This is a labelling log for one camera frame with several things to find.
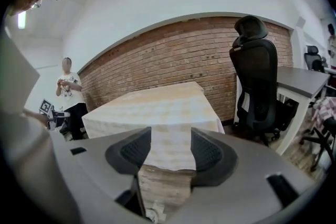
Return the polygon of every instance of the yellow and white tablecloth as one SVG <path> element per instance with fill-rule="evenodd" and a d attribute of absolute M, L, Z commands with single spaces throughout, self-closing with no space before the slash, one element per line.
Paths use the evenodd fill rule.
<path fill-rule="evenodd" d="M 125 94 L 83 116 L 89 138 L 152 127 L 145 164 L 161 169 L 195 169 L 191 127 L 224 134 L 221 121 L 196 82 Z"/>

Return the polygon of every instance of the desk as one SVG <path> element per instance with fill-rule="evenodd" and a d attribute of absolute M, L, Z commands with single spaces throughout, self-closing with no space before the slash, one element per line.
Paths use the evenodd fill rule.
<path fill-rule="evenodd" d="M 89 138 L 152 127 L 144 164 L 195 170 L 191 127 L 224 133 L 221 121 L 196 82 L 125 94 L 83 116 Z"/>
<path fill-rule="evenodd" d="M 293 118 L 287 130 L 284 131 L 285 137 L 283 138 L 280 146 L 276 152 L 282 155 L 288 148 L 300 126 L 305 118 L 308 105 L 311 100 L 320 92 L 325 84 L 327 84 L 329 74 L 320 73 L 312 70 L 305 70 L 293 67 L 279 67 L 277 82 L 278 93 L 299 103 L 297 113 Z M 238 122 L 237 117 L 237 102 L 241 94 L 242 86 L 237 78 L 237 98 L 236 98 L 236 111 L 234 122 Z"/>
<path fill-rule="evenodd" d="M 332 74 L 332 75 L 336 75 L 336 69 L 331 69 L 329 67 L 325 67 L 324 68 L 325 72 Z"/>

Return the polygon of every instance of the black slot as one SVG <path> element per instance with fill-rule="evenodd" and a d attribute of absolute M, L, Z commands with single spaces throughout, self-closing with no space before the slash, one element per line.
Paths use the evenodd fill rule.
<path fill-rule="evenodd" d="M 76 147 L 70 150 L 73 155 L 77 155 L 86 151 L 83 147 Z"/>
<path fill-rule="evenodd" d="M 271 175 L 266 178 L 275 194 L 285 208 L 299 197 L 295 189 L 288 183 L 282 175 Z"/>

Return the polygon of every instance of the printed graphic on t-shirt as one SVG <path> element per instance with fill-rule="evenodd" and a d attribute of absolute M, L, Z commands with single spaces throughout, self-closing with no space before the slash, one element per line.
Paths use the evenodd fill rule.
<path fill-rule="evenodd" d="M 77 83 L 78 80 L 75 79 L 73 76 L 71 76 L 70 78 L 68 79 L 63 79 L 64 81 L 70 81 L 70 82 L 73 82 L 73 83 Z M 62 86 L 62 94 L 65 98 L 70 98 L 72 97 L 72 90 L 70 88 L 70 86 Z"/>

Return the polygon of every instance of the fluorescent light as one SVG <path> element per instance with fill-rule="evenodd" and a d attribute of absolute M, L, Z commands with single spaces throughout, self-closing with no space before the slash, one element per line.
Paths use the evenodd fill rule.
<path fill-rule="evenodd" d="M 26 28 L 26 12 L 21 12 L 17 16 L 17 27 L 19 29 L 25 29 Z"/>

